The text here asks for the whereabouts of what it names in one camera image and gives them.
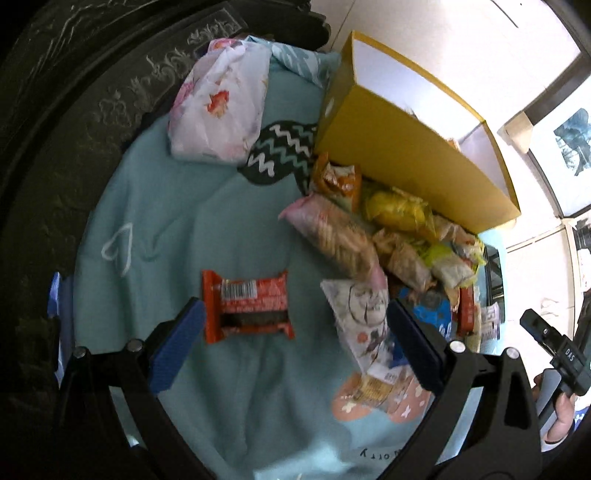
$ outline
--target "pink floral cloth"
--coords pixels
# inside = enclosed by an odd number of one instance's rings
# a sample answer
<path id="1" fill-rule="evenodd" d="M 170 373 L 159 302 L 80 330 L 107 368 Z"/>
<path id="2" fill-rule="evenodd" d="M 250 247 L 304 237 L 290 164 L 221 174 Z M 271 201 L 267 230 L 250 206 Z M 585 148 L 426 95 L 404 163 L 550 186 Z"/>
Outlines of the pink floral cloth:
<path id="1" fill-rule="evenodd" d="M 185 79 L 170 111 L 177 158 L 246 163 L 261 131 L 271 50 L 255 42 L 213 40 Z"/>

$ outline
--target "blue snack wrapper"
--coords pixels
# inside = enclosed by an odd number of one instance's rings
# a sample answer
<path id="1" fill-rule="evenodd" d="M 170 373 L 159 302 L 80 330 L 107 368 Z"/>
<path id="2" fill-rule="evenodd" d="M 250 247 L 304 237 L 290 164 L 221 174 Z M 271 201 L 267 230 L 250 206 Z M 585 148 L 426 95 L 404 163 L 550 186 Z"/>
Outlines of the blue snack wrapper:
<path id="1" fill-rule="evenodd" d="M 452 336 L 452 307 L 445 293 L 438 290 L 428 290 L 423 294 L 417 294 L 410 288 L 404 287 L 400 290 L 398 298 L 407 299 L 411 293 L 413 297 L 417 296 L 416 299 L 418 299 L 418 301 L 410 302 L 414 305 L 415 317 L 421 322 L 435 326 L 445 340 L 450 340 Z M 408 365 L 408 360 L 393 332 L 389 333 L 388 342 L 392 352 L 390 368 Z"/>

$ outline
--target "picture frame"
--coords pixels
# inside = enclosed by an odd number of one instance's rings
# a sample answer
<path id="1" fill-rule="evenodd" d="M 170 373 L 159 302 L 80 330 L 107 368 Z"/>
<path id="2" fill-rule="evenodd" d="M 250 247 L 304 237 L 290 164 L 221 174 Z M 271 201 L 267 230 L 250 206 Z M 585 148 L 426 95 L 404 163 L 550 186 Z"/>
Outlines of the picture frame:
<path id="1" fill-rule="evenodd" d="M 525 110 L 534 128 L 529 158 L 561 218 L 591 209 L 591 58 L 581 54 Z"/>

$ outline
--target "yellow cardboard box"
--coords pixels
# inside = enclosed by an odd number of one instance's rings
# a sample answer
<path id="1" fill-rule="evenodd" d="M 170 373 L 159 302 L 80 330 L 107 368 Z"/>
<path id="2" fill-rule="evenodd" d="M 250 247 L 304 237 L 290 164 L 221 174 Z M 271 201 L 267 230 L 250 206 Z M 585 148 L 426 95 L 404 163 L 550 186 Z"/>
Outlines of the yellow cardboard box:
<path id="1" fill-rule="evenodd" d="M 474 233 L 521 214 L 484 119 L 426 70 L 357 32 L 324 99 L 314 150 L 359 164 Z"/>

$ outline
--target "pile of snacks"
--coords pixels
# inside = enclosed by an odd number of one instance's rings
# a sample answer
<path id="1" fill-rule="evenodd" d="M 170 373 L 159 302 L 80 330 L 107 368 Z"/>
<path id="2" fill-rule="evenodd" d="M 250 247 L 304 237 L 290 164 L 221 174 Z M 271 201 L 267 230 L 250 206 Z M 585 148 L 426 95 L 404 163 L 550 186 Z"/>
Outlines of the pile of snacks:
<path id="1" fill-rule="evenodd" d="M 479 293 L 473 285 L 485 264 L 483 243 L 433 213 L 423 199 L 365 180 L 358 166 L 339 167 L 322 154 L 314 164 L 310 194 L 279 218 L 351 279 L 324 280 L 320 286 L 335 314 L 339 340 L 361 372 L 348 401 L 392 414 L 413 378 L 388 329 L 390 297 L 413 305 L 416 318 L 434 325 L 447 340 L 453 314 L 457 334 L 475 351 L 483 340 L 498 337 L 498 306 L 496 316 L 490 307 L 481 317 L 475 302 Z M 262 280 L 225 280 L 203 271 L 207 342 L 234 333 L 284 332 L 292 339 L 286 278 L 287 272 Z"/>

